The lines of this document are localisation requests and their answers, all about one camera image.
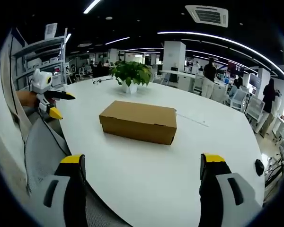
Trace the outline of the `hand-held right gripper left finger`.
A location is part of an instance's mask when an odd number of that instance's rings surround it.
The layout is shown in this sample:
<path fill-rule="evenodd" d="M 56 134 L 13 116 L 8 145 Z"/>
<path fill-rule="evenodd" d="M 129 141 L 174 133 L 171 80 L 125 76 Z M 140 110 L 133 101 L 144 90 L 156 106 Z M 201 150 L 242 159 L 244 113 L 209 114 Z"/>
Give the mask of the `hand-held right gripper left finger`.
<path fill-rule="evenodd" d="M 40 227 L 86 227 L 85 155 L 67 156 L 32 192 L 32 215 Z"/>

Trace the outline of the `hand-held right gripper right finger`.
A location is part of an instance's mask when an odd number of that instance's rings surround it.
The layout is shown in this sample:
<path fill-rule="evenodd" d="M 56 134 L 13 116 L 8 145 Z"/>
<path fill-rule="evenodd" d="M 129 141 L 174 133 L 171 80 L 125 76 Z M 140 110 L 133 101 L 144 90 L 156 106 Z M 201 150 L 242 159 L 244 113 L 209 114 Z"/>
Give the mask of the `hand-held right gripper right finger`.
<path fill-rule="evenodd" d="M 224 158 L 201 154 L 200 227 L 246 227 L 260 212 L 253 187 Z"/>

